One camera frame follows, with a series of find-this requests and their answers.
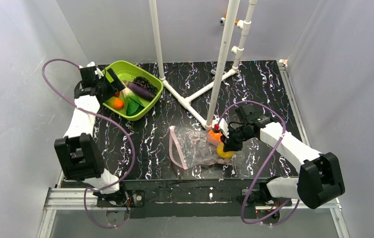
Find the fake mango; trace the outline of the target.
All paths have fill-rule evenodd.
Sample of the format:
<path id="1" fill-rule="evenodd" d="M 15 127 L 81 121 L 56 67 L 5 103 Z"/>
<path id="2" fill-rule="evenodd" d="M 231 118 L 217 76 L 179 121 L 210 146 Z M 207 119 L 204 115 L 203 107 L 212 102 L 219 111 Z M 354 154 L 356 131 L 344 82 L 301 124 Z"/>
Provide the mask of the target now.
<path id="1" fill-rule="evenodd" d="M 118 97 L 112 97 L 107 101 L 107 105 L 114 110 L 122 110 L 124 108 L 124 101 Z"/>

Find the fake purple eggplant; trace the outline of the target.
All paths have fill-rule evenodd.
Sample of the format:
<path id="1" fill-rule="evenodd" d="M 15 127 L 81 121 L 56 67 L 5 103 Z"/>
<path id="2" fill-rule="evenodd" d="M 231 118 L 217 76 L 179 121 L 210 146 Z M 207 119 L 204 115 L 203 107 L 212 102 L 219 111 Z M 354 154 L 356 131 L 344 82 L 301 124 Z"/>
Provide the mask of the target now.
<path id="1" fill-rule="evenodd" d="M 147 89 L 144 89 L 144 88 L 134 84 L 133 82 L 127 82 L 126 87 L 128 87 L 131 91 L 133 91 L 135 94 L 137 94 L 138 96 L 140 96 L 141 98 L 143 98 L 145 100 L 151 101 L 156 97 L 155 93 L 153 93 L 153 92 L 151 92 Z"/>

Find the fake dark grapes bunch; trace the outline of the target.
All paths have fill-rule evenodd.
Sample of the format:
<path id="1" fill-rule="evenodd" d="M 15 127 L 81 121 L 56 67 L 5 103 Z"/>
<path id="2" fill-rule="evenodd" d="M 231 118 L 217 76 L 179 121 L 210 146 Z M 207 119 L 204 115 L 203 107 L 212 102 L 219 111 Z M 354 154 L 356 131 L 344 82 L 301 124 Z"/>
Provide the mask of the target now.
<path id="1" fill-rule="evenodd" d="M 137 77 L 134 77 L 133 78 L 133 83 L 144 88 L 144 89 L 147 89 L 153 93 L 157 93 L 158 92 L 158 88 L 155 87 L 154 85 L 152 85 L 149 80 L 147 80 L 145 77 L 142 77 L 142 76 L 137 76 Z"/>

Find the fake bok choy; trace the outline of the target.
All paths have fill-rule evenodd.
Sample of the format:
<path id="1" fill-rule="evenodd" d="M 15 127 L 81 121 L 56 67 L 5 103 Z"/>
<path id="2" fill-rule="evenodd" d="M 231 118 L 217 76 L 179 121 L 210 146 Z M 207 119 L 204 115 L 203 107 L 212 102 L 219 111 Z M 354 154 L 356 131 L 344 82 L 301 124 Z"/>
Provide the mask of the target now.
<path id="1" fill-rule="evenodd" d="M 145 107 L 140 98 L 128 87 L 128 81 L 123 80 L 125 88 L 121 91 L 126 101 L 126 115 L 134 116 Z"/>

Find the clear zip top bag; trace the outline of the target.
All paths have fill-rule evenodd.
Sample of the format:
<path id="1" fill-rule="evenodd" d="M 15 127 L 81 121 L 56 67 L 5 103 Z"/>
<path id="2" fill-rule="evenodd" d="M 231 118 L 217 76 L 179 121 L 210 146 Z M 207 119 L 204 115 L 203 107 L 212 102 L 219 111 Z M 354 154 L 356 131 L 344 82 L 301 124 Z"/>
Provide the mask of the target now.
<path id="1" fill-rule="evenodd" d="M 205 130 L 171 126 L 169 128 L 169 157 L 171 162 L 187 170 L 196 165 L 236 166 L 245 161 L 245 155 L 242 151 L 235 152 L 230 159 L 219 157 L 216 153 L 217 146 L 207 141 L 207 133 L 208 131 Z"/>

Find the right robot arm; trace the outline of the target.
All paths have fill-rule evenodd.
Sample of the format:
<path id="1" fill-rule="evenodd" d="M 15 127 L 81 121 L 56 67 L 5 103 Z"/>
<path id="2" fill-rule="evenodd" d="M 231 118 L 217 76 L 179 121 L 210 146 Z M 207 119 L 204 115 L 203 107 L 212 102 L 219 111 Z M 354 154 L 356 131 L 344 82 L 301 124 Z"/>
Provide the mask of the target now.
<path id="1" fill-rule="evenodd" d="M 297 199 L 316 209 L 343 195 L 345 184 L 338 157 L 304 144 L 285 129 L 285 121 L 278 114 L 260 115 L 255 105 L 252 101 L 238 105 L 235 110 L 238 122 L 220 118 L 214 124 L 214 130 L 222 134 L 221 150 L 224 153 L 241 151 L 245 141 L 256 138 L 288 160 L 298 177 L 271 177 L 260 182 L 256 191 L 247 192 L 245 198 L 258 202 L 274 198 Z"/>

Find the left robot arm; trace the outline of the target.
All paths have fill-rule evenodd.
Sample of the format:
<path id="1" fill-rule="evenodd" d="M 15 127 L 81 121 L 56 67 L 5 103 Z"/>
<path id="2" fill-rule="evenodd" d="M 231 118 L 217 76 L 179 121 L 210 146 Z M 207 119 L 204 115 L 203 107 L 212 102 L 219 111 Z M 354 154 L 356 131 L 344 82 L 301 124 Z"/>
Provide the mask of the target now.
<path id="1" fill-rule="evenodd" d="M 114 83 L 106 83 L 105 75 L 94 62 L 79 67 L 81 81 L 74 88 L 75 107 L 69 128 L 63 138 L 56 139 L 54 149 L 64 176 L 70 181 L 89 184 L 99 194 L 120 190 L 119 178 L 105 168 L 104 158 L 93 139 L 100 103 L 118 92 Z"/>

